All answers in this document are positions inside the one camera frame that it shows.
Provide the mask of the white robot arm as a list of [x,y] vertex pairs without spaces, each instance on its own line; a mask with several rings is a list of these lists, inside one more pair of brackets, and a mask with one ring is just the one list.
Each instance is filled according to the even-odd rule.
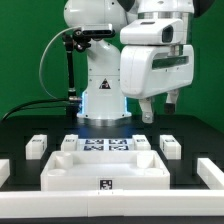
[[88,85],[81,120],[112,125],[131,116],[137,99],[145,123],[153,121],[152,98],[167,95],[176,109],[179,89],[193,81],[190,27],[215,0],[68,0],[64,20],[73,29],[70,52],[87,53]]

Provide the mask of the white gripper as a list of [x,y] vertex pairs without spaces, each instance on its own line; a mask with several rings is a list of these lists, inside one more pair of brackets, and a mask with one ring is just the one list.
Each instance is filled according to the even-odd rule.
[[121,53],[120,87],[126,97],[140,99],[142,121],[151,124],[154,113],[151,96],[167,93],[166,114],[174,114],[179,89],[193,80],[194,52],[191,45],[183,46],[183,54],[170,56],[170,46],[126,46]]

